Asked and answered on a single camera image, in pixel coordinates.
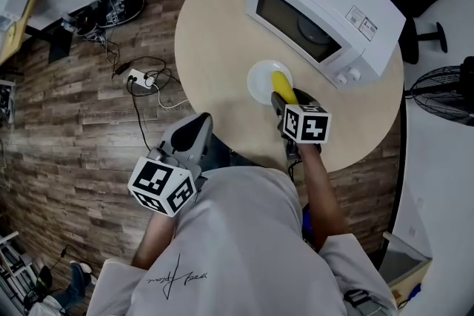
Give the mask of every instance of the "white plate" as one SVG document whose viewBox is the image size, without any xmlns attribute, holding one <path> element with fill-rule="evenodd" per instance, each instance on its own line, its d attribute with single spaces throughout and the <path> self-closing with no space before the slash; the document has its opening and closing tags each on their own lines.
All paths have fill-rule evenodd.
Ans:
<svg viewBox="0 0 474 316">
<path fill-rule="evenodd" d="M 247 74 L 247 88 L 258 103 L 272 105 L 273 82 L 272 73 L 281 71 L 293 87 L 290 71 L 278 61 L 260 61 L 252 66 Z"/>
</svg>

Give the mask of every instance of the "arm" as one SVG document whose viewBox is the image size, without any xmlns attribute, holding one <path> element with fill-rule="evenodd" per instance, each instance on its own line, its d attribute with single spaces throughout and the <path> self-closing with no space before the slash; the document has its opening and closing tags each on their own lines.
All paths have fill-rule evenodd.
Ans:
<svg viewBox="0 0 474 316">
<path fill-rule="evenodd" d="M 351 289 L 365 290 L 375 307 L 383 306 L 384 315 L 397 315 L 395 300 L 388 285 L 354 235 L 348 235 L 344 215 L 318 150 L 314 145 L 303 144 L 298 145 L 298 150 L 303 160 L 315 248 L 331 268 L 341 293 L 345 294 Z"/>
<path fill-rule="evenodd" d="M 92 293 L 87 316 L 126 315 L 133 291 L 146 273 L 118 260 L 106 260 Z"/>
<path fill-rule="evenodd" d="M 132 266 L 148 270 L 170 245 L 175 225 L 175 219 L 154 212 L 135 257 L 132 259 Z"/>
<path fill-rule="evenodd" d="M 316 147 L 300 144 L 298 151 L 303 161 L 315 248 L 319 251 L 329 236 L 348 233 L 347 224 Z"/>
</svg>

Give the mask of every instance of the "person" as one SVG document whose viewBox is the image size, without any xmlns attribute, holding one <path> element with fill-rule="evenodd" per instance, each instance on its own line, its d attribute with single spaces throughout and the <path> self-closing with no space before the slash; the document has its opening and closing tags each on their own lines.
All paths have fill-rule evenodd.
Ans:
<svg viewBox="0 0 474 316">
<path fill-rule="evenodd" d="M 82 302 L 86 288 L 97 283 L 97 278 L 91 275 L 92 269 L 86 263 L 70 262 L 71 282 L 66 290 L 58 290 L 44 298 L 42 302 L 33 304 L 29 316 L 59 316 L 70 311 L 76 304 Z"/>
<path fill-rule="evenodd" d="M 131 265 L 105 262 L 87 316 L 397 315 L 348 232 L 318 150 L 298 150 L 317 252 L 301 238 L 298 195 L 283 172 L 214 169 L 177 216 L 153 214 Z"/>
</svg>

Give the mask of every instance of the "white microwave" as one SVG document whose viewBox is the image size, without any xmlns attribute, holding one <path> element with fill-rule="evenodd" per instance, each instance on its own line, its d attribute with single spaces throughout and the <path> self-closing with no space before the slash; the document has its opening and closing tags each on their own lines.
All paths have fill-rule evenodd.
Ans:
<svg viewBox="0 0 474 316">
<path fill-rule="evenodd" d="M 337 88 L 379 80 L 405 23 L 390 0 L 247 0 L 246 12 Z"/>
</svg>

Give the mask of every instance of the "wood plank flooring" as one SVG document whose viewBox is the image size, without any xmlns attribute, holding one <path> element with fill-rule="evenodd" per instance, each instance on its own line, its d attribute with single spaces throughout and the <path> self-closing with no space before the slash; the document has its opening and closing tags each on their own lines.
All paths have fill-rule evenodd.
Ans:
<svg viewBox="0 0 474 316">
<path fill-rule="evenodd" d="M 158 56 L 177 76 L 174 31 L 184 0 L 147 0 L 140 17 L 115 28 L 121 62 Z M 35 42 L 10 63 L 16 77 L 14 128 L 2 128 L 7 168 L 0 190 L 10 228 L 33 257 L 52 266 L 69 244 L 68 256 L 53 271 L 54 287 L 65 287 L 70 259 L 78 253 L 98 275 L 107 258 L 131 259 L 150 213 L 129 195 L 127 182 L 147 149 L 138 128 L 126 73 L 111 80 L 104 49 L 75 38 L 68 58 L 47 63 L 49 46 Z M 134 62 L 137 70 L 161 68 L 152 59 Z M 162 100 L 175 104 L 186 95 L 170 82 Z M 189 104 L 157 107 L 156 95 L 137 98 L 148 144 L 158 142 L 167 125 L 193 113 Z M 364 160 L 331 174 L 351 230 L 367 252 L 379 248 L 393 205 L 400 152 L 400 121 Z M 301 188 L 301 181 L 296 183 Z M 73 314 L 81 315 L 87 301 Z"/>
</svg>

